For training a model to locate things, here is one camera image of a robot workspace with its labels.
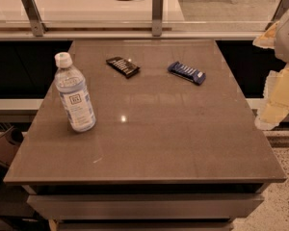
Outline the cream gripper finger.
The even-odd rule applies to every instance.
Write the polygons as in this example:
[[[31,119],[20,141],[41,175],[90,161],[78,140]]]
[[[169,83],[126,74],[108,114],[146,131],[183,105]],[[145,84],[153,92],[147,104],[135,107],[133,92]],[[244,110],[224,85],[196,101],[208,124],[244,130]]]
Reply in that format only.
[[[288,115],[289,64],[280,72],[269,72],[263,90],[263,100],[260,102],[254,123],[260,130],[272,130]]]
[[[276,46],[277,26],[279,22],[273,23],[263,34],[258,36],[252,45],[263,49],[274,49]]]

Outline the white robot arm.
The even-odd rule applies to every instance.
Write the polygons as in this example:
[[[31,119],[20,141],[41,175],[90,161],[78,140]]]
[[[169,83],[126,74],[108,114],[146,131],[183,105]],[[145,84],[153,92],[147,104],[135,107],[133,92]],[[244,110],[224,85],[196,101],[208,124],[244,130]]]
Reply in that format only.
[[[263,100],[254,121],[258,129],[272,130],[289,115],[289,9],[252,45],[273,49],[276,58],[285,62],[280,72],[269,72],[263,89]]]

